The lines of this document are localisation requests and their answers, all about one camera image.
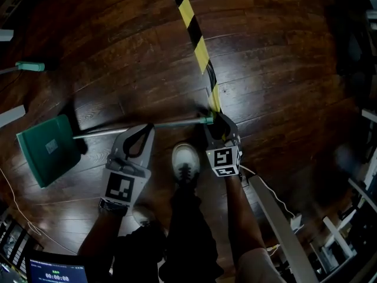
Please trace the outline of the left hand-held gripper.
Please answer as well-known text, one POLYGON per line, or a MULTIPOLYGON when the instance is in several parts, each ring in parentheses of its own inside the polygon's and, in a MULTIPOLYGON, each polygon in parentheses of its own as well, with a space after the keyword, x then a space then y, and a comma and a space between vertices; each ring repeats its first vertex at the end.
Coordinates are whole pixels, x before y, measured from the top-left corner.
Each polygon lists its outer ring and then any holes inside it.
POLYGON ((125 216, 151 177, 146 169, 155 136, 153 124, 142 124, 119 134, 102 171, 100 208, 125 216))

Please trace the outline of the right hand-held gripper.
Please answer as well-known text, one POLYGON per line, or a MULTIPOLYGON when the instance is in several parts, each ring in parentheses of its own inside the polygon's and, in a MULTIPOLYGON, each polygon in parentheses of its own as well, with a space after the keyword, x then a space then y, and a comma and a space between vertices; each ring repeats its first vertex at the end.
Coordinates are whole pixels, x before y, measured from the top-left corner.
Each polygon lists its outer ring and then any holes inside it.
POLYGON ((243 154, 237 125, 223 113, 219 113, 219 123, 203 126, 207 158, 217 177, 237 176, 243 154))

